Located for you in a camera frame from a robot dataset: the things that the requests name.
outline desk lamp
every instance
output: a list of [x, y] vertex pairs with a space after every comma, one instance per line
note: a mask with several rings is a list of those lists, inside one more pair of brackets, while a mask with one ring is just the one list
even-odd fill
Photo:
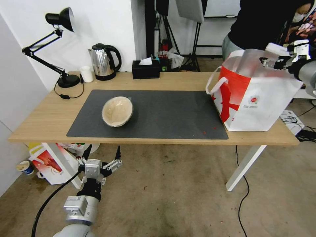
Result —
[[[76, 75], [69, 75], [65, 72], [65, 69], [52, 65], [43, 59], [35, 56], [35, 52], [39, 51], [40, 49], [46, 47], [47, 45], [51, 44], [52, 42], [58, 40], [63, 36], [63, 30], [59, 28], [60, 25], [65, 27], [67, 30], [74, 32], [74, 18], [73, 13], [70, 7], [63, 9], [59, 14], [54, 13], [47, 13], [45, 16], [46, 21], [53, 25], [55, 30], [50, 33], [49, 35], [45, 36], [44, 38], [36, 41], [34, 44], [25, 47], [22, 49], [22, 53], [26, 56], [31, 57], [32, 59], [44, 64], [45, 66], [49, 67], [50, 69], [58, 72], [60, 74], [59, 79], [57, 81], [59, 87], [68, 88], [77, 85], [80, 82], [80, 78]], [[56, 35], [57, 37], [52, 39], [51, 41], [39, 44], [43, 40]]]

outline logo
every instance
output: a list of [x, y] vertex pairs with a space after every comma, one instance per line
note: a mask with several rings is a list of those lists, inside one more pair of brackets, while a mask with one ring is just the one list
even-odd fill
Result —
[[258, 96], [252, 96], [250, 97], [249, 104], [257, 104], [258, 100], [259, 100]]

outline lamp shade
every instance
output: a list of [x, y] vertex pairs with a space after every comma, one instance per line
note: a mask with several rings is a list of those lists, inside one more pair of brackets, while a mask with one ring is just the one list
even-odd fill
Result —
[[70, 7], [63, 9], [59, 14], [47, 13], [45, 19], [51, 25], [62, 25], [74, 32], [74, 17]]

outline shopping bag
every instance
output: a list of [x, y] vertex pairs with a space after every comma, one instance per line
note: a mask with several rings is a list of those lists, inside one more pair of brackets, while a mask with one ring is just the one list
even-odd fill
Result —
[[[60, 145], [57, 146], [69, 164], [74, 170], [76, 170], [78, 168], [78, 162], [76, 158]], [[50, 154], [41, 143], [29, 143], [29, 153], [29, 160], [50, 184], [62, 184], [69, 179], [69, 174], [66, 171], [63, 171], [55, 161], [55, 155]]]
[[207, 82], [206, 93], [229, 131], [268, 131], [303, 84], [285, 70], [265, 68], [260, 57], [278, 55], [256, 49], [234, 51], [215, 70], [221, 72], [211, 90], [215, 72]]

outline lamp arm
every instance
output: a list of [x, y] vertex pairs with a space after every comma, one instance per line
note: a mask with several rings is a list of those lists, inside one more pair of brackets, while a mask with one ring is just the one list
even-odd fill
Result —
[[[38, 45], [40, 42], [42, 42], [43, 40], [47, 39], [48, 37], [50, 37], [52, 35], [57, 35], [57, 37], [52, 39], [51, 41], [45, 43], [45, 44]], [[39, 51], [40, 49], [46, 47], [47, 45], [49, 45], [52, 42], [54, 42], [54, 41], [58, 40], [59, 38], [61, 38], [62, 36], [63, 36], [63, 30], [56, 29], [52, 33], [50, 33], [49, 35], [45, 36], [44, 38], [36, 41], [35, 43], [31, 44], [28, 47], [23, 48], [22, 49], [22, 53], [25, 54], [26, 56], [29, 56], [32, 59], [40, 62], [41, 64], [45, 65], [46, 67], [49, 67], [50, 69], [54, 70], [55, 72], [58, 72], [62, 76], [62, 78], [65, 78], [65, 76], [68, 76], [68, 74], [65, 73], [65, 69], [62, 69], [62, 68], [57, 67], [57, 66], [55, 66], [53, 64], [50, 64], [50, 63], [46, 62], [45, 60], [35, 56], [35, 52], [36, 51]]]

